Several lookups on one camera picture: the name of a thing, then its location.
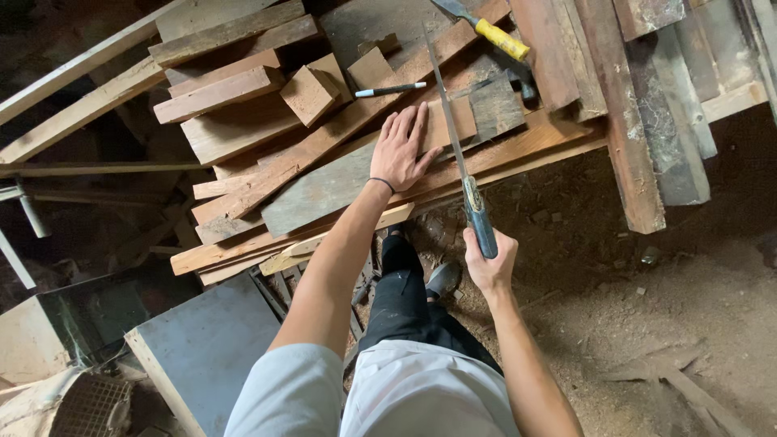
hand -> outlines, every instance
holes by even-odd
[[[499,254],[496,258],[487,260],[480,253],[475,231],[470,228],[464,229],[464,242],[467,244],[465,259],[469,276],[480,288],[489,306],[498,298],[512,296],[513,266],[515,254],[518,252],[518,241],[496,229],[493,230],[493,234],[497,240]]]
[[[432,160],[442,152],[442,148],[430,150],[416,163],[421,131],[427,122],[428,112],[427,103],[423,102],[418,108],[407,107],[401,114],[395,112],[388,116],[372,154],[370,177],[387,180],[399,193],[412,187],[423,176]]]

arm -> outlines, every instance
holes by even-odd
[[[426,119],[426,103],[386,119],[375,145],[370,177],[387,180],[395,190],[404,191],[423,176],[432,159],[442,151],[430,151],[416,163]],[[326,346],[341,358],[345,355],[354,283],[391,196],[387,184],[379,180],[367,182],[315,251],[294,293],[286,320],[268,351],[287,344],[312,343]]]
[[[499,255],[483,258],[475,232],[464,230],[467,266],[486,297],[502,355],[507,395],[515,424],[526,437],[583,435],[570,402],[564,396],[521,319],[511,287],[518,242],[494,229]]]

gray shoe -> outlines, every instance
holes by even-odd
[[[438,299],[452,292],[462,278],[462,268],[458,263],[446,261],[435,268],[427,283],[427,296]]]

sawdust floor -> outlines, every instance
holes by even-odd
[[[694,344],[704,352],[686,374],[756,435],[777,434],[777,275],[766,266],[777,240],[777,130],[761,106],[713,133],[713,200],[669,208],[668,230],[653,236],[628,231],[606,150],[486,190],[493,224],[520,243],[514,291],[520,304],[534,302],[524,318],[586,435],[706,435],[673,390],[658,401],[647,383],[596,376]],[[459,211],[438,208],[408,226],[428,271],[464,265]],[[486,302],[466,273],[459,290],[460,300],[445,299],[450,313],[501,362]],[[366,321],[368,308],[358,312]]]

white t-shirt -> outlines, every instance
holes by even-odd
[[[361,353],[340,420],[343,360],[316,344],[267,352],[251,369],[225,436],[519,435],[504,378],[447,348],[384,340]]]

